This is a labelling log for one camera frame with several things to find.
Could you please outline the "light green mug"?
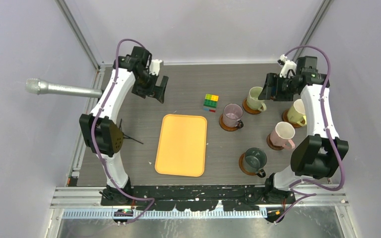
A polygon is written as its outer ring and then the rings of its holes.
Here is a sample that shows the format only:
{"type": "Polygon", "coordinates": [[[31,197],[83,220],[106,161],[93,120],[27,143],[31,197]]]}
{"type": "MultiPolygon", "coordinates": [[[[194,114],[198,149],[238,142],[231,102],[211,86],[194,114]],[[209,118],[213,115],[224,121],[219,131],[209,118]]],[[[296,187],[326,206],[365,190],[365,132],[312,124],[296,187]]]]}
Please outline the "light green mug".
{"type": "Polygon", "coordinates": [[[266,111],[267,107],[264,100],[260,100],[258,97],[260,96],[263,88],[262,87],[252,87],[249,90],[249,94],[247,96],[247,106],[251,110],[255,110],[257,112],[266,111]]]}

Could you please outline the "brown wooden coaster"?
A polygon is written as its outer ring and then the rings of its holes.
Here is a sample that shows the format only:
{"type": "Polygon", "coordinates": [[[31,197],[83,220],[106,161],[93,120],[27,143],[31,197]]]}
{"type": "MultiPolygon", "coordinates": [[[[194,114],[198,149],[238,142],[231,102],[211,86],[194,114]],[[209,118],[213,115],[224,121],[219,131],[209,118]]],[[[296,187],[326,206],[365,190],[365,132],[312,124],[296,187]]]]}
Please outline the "brown wooden coaster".
{"type": "Polygon", "coordinates": [[[244,174],[248,176],[256,176],[256,174],[260,172],[260,169],[256,169],[254,172],[247,171],[244,167],[244,162],[245,162],[245,156],[244,154],[241,154],[241,156],[239,157],[239,168],[244,174]]]}
{"type": "Polygon", "coordinates": [[[300,122],[300,123],[292,123],[288,120],[287,118],[287,115],[288,115],[288,111],[289,109],[286,109],[283,113],[282,113],[282,120],[284,122],[288,122],[290,123],[294,128],[300,128],[300,127],[303,127],[304,126],[304,123],[306,122],[304,119],[300,122]]]}
{"type": "Polygon", "coordinates": [[[224,122],[223,122],[223,115],[220,116],[219,118],[219,125],[220,127],[225,130],[225,131],[228,131],[228,132],[233,132],[233,131],[236,131],[238,129],[241,129],[243,127],[243,122],[241,120],[238,121],[238,125],[236,127],[229,127],[227,126],[224,122]]]}
{"type": "Polygon", "coordinates": [[[242,103],[243,109],[246,113],[251,114],[251,115],[258,115],[261,113],[259,110],[253,110],[247,105],[247,99],[244,99],[242,103]]]}

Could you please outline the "cream yellow mug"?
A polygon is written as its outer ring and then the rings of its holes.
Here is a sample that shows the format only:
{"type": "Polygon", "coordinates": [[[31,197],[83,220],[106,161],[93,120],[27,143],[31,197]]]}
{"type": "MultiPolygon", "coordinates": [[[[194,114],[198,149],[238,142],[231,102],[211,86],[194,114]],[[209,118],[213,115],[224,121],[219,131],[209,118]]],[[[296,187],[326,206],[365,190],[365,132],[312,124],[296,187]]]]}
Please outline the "cream yellow mug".
{"type": "Polygon", "coordinates": [[[307,125],[306,111],[302,99],[297,99],[287,111],[285,117],[287,121],[294,127],[300,128],[307,125]]]}

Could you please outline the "pink white mug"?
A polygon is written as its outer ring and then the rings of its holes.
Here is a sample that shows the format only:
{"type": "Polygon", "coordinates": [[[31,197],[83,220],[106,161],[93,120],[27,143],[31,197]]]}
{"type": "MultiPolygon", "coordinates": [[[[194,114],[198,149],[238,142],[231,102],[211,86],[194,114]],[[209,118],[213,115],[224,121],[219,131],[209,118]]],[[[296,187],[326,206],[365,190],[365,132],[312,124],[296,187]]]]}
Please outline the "pink white mug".
{"type": "Polygon", "coordinates": [[[270,134],[270,139],[275,146],[282,146],[288,150],[295,149],[296,145],[293,141],[295,129],[290,123],[284,121],[277,123],[270,134]]]}

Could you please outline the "mauve mug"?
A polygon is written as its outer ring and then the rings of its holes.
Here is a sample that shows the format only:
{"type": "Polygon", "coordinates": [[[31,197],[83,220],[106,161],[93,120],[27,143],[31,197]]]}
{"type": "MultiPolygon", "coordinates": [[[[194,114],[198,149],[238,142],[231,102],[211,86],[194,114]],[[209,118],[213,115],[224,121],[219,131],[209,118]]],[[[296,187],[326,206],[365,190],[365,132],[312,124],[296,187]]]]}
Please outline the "mauve mug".
{"type": "Polygon", "coordinates": [[[243,109],[238,104],[228,104],[223,111],[223,122],[229,127],[236,127],[242,120],[243,109]]]}

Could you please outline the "dark walnut coaster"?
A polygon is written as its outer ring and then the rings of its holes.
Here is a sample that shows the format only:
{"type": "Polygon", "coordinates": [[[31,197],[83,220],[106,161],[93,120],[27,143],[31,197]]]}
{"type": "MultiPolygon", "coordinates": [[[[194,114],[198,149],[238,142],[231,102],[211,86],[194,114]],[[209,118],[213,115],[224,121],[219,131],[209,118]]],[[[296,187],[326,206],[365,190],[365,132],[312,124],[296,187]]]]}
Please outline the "dark walnut coaster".
{"type": "Polygon", "coordinates": [[[275,146],[275,145],[272,143],[272,141],[271,141],[271,139],[270,139],[270,136],[271,136],[271,134],[269,134],[269,135],[267,136],[267,138],[266,138],[267,145],[268,145],[271,149],[276,150],[276,151],[283,150],[284,147],[282,147],[282,146],[275,146]]]}

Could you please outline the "dark green mug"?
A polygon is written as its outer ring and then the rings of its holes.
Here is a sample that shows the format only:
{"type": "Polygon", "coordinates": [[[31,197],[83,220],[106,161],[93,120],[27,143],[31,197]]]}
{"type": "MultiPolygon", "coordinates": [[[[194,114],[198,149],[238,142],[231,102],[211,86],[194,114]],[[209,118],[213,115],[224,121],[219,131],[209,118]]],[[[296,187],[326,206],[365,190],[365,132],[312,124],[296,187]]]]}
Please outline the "dark green mug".
{"type": "Polygon", "coordinates": [[[256,169],[260,169],[260,172],[256,174],[256,176],[260,178],[266,177],[264,166],[267,163],[267,156],[263,150],[257,147],[252,147],[246,150],[244,156],[244,167],[247,171],[254,172],[256,169]]]}

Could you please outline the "yellow tray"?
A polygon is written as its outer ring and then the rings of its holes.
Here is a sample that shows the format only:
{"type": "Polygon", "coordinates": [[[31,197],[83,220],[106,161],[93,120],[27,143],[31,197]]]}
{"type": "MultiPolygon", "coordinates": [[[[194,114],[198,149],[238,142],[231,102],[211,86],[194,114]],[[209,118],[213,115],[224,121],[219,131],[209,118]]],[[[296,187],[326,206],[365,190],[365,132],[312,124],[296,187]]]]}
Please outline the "yellow tray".
{"type": "Polygon", "coordinates": [[[155,170],[162,175],[200,177],[205,170],[207,119],[167,114],[163,117],[155,170]]]}

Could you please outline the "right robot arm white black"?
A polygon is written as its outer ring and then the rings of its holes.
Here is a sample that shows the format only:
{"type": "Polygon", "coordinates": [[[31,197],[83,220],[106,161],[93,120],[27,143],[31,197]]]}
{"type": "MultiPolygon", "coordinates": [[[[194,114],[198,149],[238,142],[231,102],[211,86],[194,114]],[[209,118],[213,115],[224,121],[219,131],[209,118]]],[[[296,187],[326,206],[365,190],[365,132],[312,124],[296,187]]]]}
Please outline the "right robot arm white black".
{"type": "Polygon", "coordinates": [[[281,55],[279,74],[268,73],[258,99],[291,101],[300,95],[306,109],[307,136],[293,150],[290,165],[273,173],[265,181],[264,200],[278,204],[288,199],[292,188],[302,182],[314,183],[330,178],[342,168],[349,150],[347,141],[340,139],[329,106],[329,75],[319,73],[317,58],[304,56],[296,62],[281,55]]]}

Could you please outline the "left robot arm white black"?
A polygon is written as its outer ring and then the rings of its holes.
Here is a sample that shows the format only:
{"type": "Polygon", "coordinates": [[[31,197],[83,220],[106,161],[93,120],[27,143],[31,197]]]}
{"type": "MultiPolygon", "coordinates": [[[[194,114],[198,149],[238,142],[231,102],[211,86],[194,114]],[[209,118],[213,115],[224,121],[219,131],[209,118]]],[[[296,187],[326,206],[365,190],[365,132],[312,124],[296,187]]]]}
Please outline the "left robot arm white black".
{"type": "Polygon", "coordinates": [[[133,196],[120,153],[125,136],[116,120],[129,91],[144,99],[164,102],[169,78],[163,76],[160,85],[156,84],[162,64],[142,46],[135,46],[129,55],[117,57],[98,103],[89,114],[79,118],[84,142],[100,160],[107,178],[102,195],[120,205],[129,204],[133,196]]]}

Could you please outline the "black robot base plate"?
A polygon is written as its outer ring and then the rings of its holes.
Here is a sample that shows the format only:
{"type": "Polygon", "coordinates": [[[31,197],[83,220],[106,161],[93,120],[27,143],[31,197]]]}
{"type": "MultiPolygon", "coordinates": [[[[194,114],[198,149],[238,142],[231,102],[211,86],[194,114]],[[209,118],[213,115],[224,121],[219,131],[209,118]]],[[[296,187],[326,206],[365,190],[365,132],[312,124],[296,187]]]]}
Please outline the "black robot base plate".
{"type": "Polygon", "coordinates": [[[136,185],[127,189],[131,198],[114,188],[101,194],[103,206],[132,206],[138,211],[212,211],[222,205],[225,211],[255,211],[260,205],[282,207],[295,202],[293,194],[286,198],[265,192],[263,185],[136,185]]]}

